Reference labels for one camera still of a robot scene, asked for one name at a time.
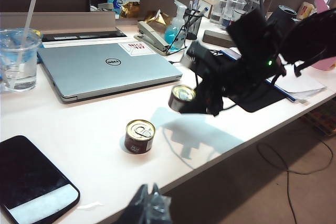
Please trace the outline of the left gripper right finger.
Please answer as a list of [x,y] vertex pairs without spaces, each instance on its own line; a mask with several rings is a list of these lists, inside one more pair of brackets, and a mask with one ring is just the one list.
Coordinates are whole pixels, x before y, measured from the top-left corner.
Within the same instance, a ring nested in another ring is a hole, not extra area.
[[170,215],[171,197],[160,194],[159,187],[153,184],[147,207],[147,223],[172,223]]

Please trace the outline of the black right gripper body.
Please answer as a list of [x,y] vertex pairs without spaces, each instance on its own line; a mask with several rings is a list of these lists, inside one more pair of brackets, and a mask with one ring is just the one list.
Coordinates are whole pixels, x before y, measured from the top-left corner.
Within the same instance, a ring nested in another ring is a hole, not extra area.
[[213,60],[200,60],[199,66],[201,70],[197,75],[202,82],[197,86],[196,94],[204,103],[221,103],[222,97],[242,100],[266,79],[286,75],[283,64],[275,58],[231,60],[215,57]]

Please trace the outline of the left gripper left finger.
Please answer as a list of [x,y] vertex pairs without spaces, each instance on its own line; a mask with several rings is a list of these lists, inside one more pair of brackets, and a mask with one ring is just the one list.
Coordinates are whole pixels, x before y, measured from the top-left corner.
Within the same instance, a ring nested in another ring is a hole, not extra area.
[[145,223],[145,203],[148,195],[148,185],[141,185],[124,209],[119,223]]

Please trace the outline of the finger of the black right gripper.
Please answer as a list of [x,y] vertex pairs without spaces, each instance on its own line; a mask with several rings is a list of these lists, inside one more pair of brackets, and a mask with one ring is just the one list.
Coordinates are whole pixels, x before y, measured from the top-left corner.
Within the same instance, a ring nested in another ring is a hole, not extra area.
[[197,96],[192,101],[186,102],[181,108],[180,113],[198,113],[219,115],[223,108],[223,99],[220,96],[204,98]]
[[183,66],[193,71],[215,71],[218,63],[209,49],[193,41],[183,55]]

